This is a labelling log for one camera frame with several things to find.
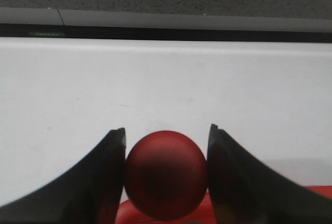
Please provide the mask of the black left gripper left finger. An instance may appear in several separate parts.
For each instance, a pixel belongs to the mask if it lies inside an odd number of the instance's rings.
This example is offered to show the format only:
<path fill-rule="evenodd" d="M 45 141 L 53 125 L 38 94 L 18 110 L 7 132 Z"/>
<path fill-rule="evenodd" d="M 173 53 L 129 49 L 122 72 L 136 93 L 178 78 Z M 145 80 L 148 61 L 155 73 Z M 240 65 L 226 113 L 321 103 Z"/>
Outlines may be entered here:
<path fill-rule="evenodd" d="M 67 172 L 1 206 L 1 223 L 115 223 L 125 150 L 125 129 L 109 131 Z"/>

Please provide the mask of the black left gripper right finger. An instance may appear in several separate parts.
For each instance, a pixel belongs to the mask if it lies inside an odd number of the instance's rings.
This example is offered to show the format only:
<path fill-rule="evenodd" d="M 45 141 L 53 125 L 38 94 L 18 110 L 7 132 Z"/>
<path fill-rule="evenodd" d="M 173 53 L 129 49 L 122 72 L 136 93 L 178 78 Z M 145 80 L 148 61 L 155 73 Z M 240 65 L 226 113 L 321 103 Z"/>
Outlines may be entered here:
<path fill-rule="evenodd" d="M 331 199 L 266 166 L 217 125 L 207 150 L 217 223 L 331 223 Z"/>

